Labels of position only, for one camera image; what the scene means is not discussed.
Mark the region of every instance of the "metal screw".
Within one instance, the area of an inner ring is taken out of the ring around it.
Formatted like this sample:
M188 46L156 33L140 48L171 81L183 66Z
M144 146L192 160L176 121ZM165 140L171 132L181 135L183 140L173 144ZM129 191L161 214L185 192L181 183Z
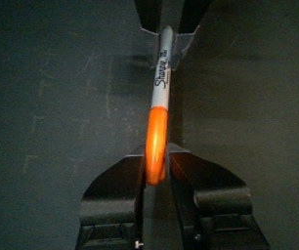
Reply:
M196 240L197 242L200 242L201 239L203 239L203 236L197 233L197 234L195 235L195 240Z
M144 243L140 240L136 240L134 241L134 248L141 249L143 246L144 246Z

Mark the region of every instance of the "orange marker section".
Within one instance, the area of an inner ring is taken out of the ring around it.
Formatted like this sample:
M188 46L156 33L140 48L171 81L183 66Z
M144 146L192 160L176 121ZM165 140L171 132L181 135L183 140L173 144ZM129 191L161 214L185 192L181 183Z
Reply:
M168 112L163 106L155 106L149 112L147 136L147 182L156 186L164 180L164 152L167 140Z

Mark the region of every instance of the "sharpie marker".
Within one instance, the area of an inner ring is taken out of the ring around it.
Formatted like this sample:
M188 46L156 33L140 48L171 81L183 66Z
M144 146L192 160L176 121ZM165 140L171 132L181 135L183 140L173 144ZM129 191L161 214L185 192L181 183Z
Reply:
M147 182L152 186L156 186L165 177L164 155L167 141L172 42L173 30L169 26L167 26L160 33L159 61L155 71L147 136Z

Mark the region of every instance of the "sharpie logo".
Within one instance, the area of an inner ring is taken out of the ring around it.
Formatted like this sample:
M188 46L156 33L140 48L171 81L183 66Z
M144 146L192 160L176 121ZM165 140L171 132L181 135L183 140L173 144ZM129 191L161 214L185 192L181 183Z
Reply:
M167 60L161 60L157 64L157 77L155 78L155 86L160 86L161 84L164 85L164 89L165 86L168 84L168 70L169 66L168 66L168 61Z

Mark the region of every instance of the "black clamp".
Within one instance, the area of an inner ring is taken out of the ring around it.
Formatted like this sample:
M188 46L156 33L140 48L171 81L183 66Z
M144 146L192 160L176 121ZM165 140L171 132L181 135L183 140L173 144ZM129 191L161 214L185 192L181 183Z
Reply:
M243 180L176 145L168 147L185 250L268 250ZM143 249L145 157L128 155L92 182L81 203L77 250Z

